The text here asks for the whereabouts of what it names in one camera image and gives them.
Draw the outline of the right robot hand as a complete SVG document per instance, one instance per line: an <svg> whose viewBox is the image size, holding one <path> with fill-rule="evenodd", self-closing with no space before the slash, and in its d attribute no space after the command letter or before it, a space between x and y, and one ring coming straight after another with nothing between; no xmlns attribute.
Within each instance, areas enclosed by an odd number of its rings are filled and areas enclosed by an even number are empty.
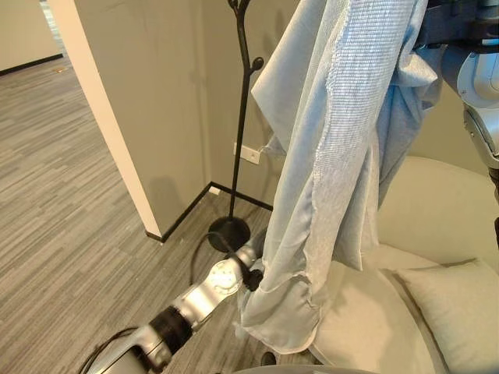
<svg viewBox="0 0 499 374"><path fill-rule="evenodd" d="M428 1L416 46L466 39L476 8L477 1Z"/></svg>

